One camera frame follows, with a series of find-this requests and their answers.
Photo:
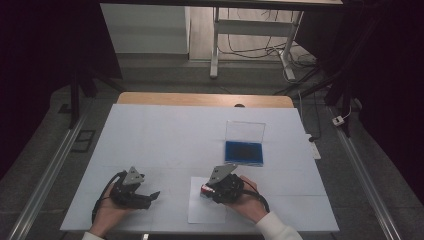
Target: white sleeve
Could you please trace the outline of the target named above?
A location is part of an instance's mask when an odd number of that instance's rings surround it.
[[[104,240],[103,238],[99,238],[94,234],[91,234],[89,232],[84,233],[84,237],[82,237],[82,240]]]
[[[283,222],[274,212],[268,213],[257,224],[256,227],[261,231],[266,240],[301,240],[299,233]]]

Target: white paper sheet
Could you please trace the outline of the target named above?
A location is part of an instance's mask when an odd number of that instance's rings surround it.
[[[211,199],[200,196],[200,187],[209,181],[209,178],[192,177],[190,200],[188,205],[189,223],[225,223],[226,207],[217,204]]]

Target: human hand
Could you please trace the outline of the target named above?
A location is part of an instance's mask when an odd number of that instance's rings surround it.
[[[116,226],[128,213],[135,209],[124,208],[116,205],[112,199],[109,198],[110,191],[113,184],[106,190],[100,207],[97,210],[96,218],[90,228],[90,233],[98,237],[104,238],[106,233]]]
[[[245,182],[245,190],[254,192],[258,191],[258,187],[255,182],[252,182],[250,179],[243,175],[240,176],[240,178]],[[254,223],[259,222],[263,217],[265,217],[265,215],[268,214],[264,208],[264,205],[261,203],[261,201],[259,201],[258,198],[247,194],[242,194],[235,203],[227,203],[225,205],[234,209],[244,217],[252,220]]]

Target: wrist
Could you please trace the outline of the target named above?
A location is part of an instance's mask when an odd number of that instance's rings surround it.
[[[96,224],[93,224],[88,232],[97,237],[104,238],[108,230],[103,227],[99,227]]]
[[[267,214],[268,212],[266,212],[265,209],[258,209],[258,211],[253,212],[249,218],[256,224]]]

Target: aluminum rail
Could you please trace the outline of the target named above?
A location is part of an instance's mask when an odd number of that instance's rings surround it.
[[[333,111],[333,108],[327,108],[329,110],[329,115],[331,118],[337,117]],[[350,162],[352,163],[353,169],[355,170],[356,176],[358,177],[362,188],[367,195],[368,201],[371,207],[374,209],[377,219],[383,229],[384,234],[388,240],[401,240],[400,233],[393,221],[392,216],[390,215],[386,204],[381,199],[377,188],[375,187],[371,176],[369,175],[366,166],[361,160],[361,157],[358,154],[358,151],[355,148],[355,145],[350,138],[347,138],[341,128],[337,128],[337,134],[340,138],[340,141],[346,150],[346,153],[349,157]]]
[[[21,212],[18,220],[12,228],[12,231],[9,233],[7,239],[9,240],[18,240],[25,239],[28,235],[29,230],[32,227],[32,224],[35,221],[44,201],[49,194],[51,187],[53,186],[54,181],[56,180],[57,175],[59,174],[60,169],[62,168],[63,163],[65,162],[66,157],[68,156],[69,151],[71,150],[72,144],[74,143],[78,132],[80,131],[82,125],[87,119],[88,113],[91,110],[94,100],[88,99],[86,106],[82,110],[82,114],[79,120],[76,122],[73,129],[69,129],[63,138],[59,148],[54,154],[52,160],[47,166],[46,170],[43,173],[40,181],[38,182],[35,190],[33,191],[31,197],[29,198],[27,204]]]

